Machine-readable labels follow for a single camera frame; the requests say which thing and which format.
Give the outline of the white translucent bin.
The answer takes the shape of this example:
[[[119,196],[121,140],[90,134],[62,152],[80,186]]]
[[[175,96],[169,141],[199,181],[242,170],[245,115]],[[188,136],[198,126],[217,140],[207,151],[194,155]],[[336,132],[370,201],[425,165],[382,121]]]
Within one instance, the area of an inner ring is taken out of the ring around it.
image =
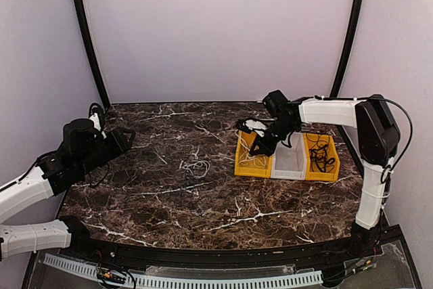
[[[307,157],[302,133],[290,137],[291,148],[281,142],[272,156],[272,179],[305,180]]]

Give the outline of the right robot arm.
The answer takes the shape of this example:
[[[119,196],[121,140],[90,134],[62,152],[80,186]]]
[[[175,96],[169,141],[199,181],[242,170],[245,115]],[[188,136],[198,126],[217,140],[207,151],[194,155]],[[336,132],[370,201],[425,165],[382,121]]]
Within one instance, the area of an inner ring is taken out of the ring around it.
[[[361,199],[355,227],[371,231],[381,219],[390,192],[390,178],[409,149],[413,121],[406,109],[380,94],[367,97],[312,96],[289,100],[280,90],[270,92],[263,105],[269,120],[246,118],[238,129],[255,133],[253,156],[272,156],[278,144],[290,145],[302,125],[350,127],[357,132],[357,154],[363,166]]]

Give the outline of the yellow bin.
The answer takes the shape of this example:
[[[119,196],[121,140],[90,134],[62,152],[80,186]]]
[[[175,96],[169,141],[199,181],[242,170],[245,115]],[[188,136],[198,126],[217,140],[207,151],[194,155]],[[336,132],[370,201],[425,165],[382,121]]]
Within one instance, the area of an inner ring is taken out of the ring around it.
[[[249,155],[250,146],[256,133],[236,131],[237,148],[235,153],[234,173],[236,176],[270,178],[273,166],[273,157],[265,155]]]
[[[308,181],[337,182],[340,159],[331,135],[304,133]]]

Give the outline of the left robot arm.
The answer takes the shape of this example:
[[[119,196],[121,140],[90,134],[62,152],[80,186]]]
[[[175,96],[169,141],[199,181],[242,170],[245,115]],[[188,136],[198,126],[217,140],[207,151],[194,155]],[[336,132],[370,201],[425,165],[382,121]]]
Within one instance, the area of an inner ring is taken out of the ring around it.
[[[18,212],[69,190],[95,169],[132,148],[135,132],[104,132],[98,115],[64,125],[59,148],[38,157],[22,175],[1,186],[1,258],[50,248],[70,248],[81,259],[95,254],[89,230],[74,216],[46,223],[6,225]]]

